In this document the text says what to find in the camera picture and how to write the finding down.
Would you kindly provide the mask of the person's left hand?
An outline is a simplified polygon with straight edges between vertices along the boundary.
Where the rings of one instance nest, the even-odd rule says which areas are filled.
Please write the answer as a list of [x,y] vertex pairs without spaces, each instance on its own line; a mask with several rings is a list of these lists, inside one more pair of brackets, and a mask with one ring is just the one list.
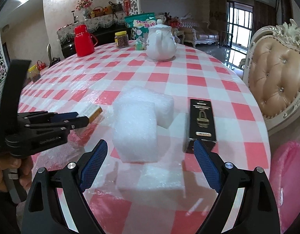
[[27,190],[32,184],[32,157],[15,159],[9,155],[0,157],[0,191],[7,192],[4,174],[7,178],[18,178],[21,186]]

